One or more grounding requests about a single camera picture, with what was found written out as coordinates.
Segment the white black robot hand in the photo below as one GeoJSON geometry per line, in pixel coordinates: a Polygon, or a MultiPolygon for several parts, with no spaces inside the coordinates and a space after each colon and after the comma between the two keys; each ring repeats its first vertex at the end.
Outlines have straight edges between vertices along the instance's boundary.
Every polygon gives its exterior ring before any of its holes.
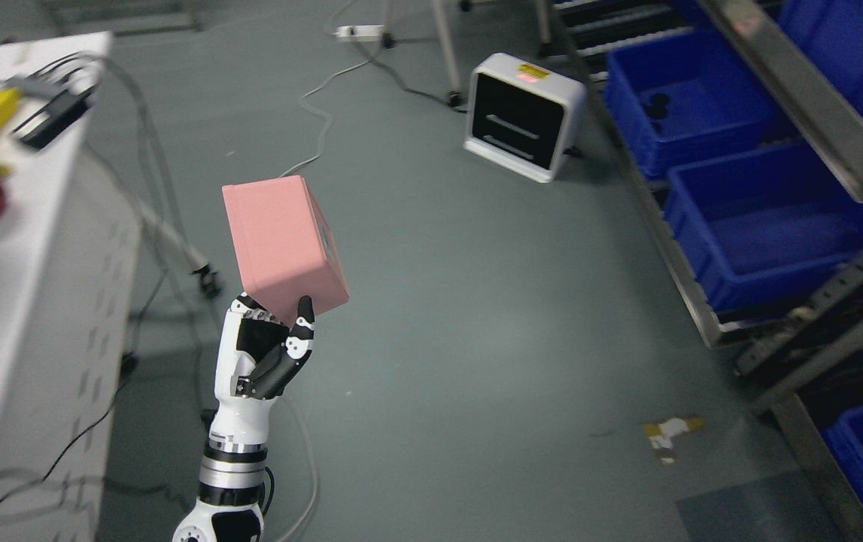
{"type": "Polygon", "coordinates": [[[214,374],[217,412],[208,429],[219,452],[252,453],[269,440],[277,398],[313,353],[313,300],[300,298],[296,322],[284,325],[246,293],[226,312],[214,374]]]}

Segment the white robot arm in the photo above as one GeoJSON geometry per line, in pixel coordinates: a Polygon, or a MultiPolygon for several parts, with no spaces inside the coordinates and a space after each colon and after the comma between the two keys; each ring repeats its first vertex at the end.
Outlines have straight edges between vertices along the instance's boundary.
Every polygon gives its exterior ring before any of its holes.
{"type": "Polygon", "coordinates": [[[224,449],[204,445],[193,508],[175,528],[172,541],[260,541],[265,533],[263,482],[267,449],[260,445],[224,449]]]}

